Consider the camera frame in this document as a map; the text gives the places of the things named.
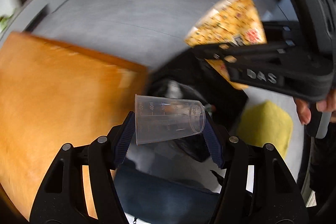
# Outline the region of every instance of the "shelf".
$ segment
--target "shelf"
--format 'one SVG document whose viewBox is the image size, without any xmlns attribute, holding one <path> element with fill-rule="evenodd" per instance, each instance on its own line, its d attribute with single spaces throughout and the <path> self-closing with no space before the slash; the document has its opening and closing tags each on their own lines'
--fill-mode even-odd
<svg viewBox="0 0 336 224">
<path fill-rule="evenodd" d="M 27 0 L 22 7 L 18 8 L 6 28 L 0 32 L 0 47 L 11 31 L 24 31 L 46 5 L 47 0 Z"/>
</svg>

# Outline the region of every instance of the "fingernail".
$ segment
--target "fingernail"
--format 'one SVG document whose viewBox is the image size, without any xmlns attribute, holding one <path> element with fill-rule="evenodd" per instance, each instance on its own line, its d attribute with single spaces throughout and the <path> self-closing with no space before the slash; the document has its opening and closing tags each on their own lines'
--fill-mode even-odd
<svg viewBox="0 0 336 224">
<path fill-rule="evenodd" d="M 307 119 L 305 117 L 303 117 L 302 115 L 299 115 L 299 120 L 300 120 L 300 122 L 303 126 L 306 124 Z"/>
<path fill-rule="evenodd" d="M 316 103 L 316 109 L 319 112 L 324 111 L 327 108 L 327 101 L 320 101 Z"/>
</svg>

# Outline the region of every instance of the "black bag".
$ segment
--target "black bag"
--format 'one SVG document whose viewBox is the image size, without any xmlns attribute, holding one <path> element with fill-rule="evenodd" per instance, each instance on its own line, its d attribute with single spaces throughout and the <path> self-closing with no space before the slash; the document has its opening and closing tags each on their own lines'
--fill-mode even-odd
<svg viewBox="0 0 336 224">
<path fill-rule="evenodd" d="M 206 61 L 198 60 L 188 49 L 168 64 L 152 73 L 148 96 L 166 97 L 172 81 L 178 85 L 181 99 L 198 100 L 204 106 L 213 105 L 215 123 L 234 134 L 240 115 L 247 102 L 247 95 L 236 90 Z M 202 134 L 174 140 L 176 145 L 194 160 L 205 161 L 209 156 Z"/>
</svg>

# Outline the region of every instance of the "human hand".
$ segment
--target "human hand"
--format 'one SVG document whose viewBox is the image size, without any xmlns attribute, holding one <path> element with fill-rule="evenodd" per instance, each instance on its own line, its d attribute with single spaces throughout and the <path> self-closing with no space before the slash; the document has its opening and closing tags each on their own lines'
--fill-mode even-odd
<svg viewBox="0 0 336 224">
<path fill-rule="evenodd" d="M 311 119 L 309 104 L 304 100 L 295 98 L 294 102 L 301 124 L 309 124 Z M 325 100 L 317 102 L 316 109 L 320 112 L 332 112 L 330 122 L 336 123 L 336 90 L 331 90 Z"/>
</svg>

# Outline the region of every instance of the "screw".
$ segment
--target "screw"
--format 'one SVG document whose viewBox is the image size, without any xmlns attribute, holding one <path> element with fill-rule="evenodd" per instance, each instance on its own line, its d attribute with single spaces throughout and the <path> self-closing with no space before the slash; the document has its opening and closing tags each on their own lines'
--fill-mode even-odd
<svg viewBox="0 0 336 224">
<path fill-rule="evenodd" d="M 229 48 L 229 46 L 227 44 L 222 44 L 222 45 L 219 45 L 220 48 L 222 48 L 223 50 L 226 50 Z"/>
<path fill-rule="evenodd" d="M 229 141 L 230 141 L 231 143 L 238 143 L 239 139 L 238 139 L 236 136 L 231 136 L 231 137 L 229 138 Z"/>
<path fill-rule="evenodd" d="M 269 151 L 273 151 L 274 150 L 274 146 L 270 143 L 266 144 L 266 149 Z"/>
<path fill-rule="evenodd" d="M 106 141 L 107 141 L 106 136 L 100 136 L 100 137 L 98 138 L 98 143 L 105 143 Z"/>
<path fill-rule="evenodd" d="M 67 150 L 69 150 L 70 148 L 71 148 L 71 145 L 70 145 L 69 143 L 66 143 L 65 145 L 62 146 L 62 149 L 63 149 L 64 151 L 67 151 Z"/>
<path fill-rule="evenodd" d="M 288 39 L 288 40 L 286 40 L 286 44 L 288 45 L 288 46 L 295 46 L 295 44 L 294 44 L 294 42 L 292 41 L 292 40 L 290 40 L 290 39 Z"/>
<path fill-rule="evenodd" d="M 227 62 L 229 63 L 236 63 L 237 62 L 237 58 L 235 58 L 234 56 L 232 55 L 228 55 L 224 58 Z"/>
</svg>

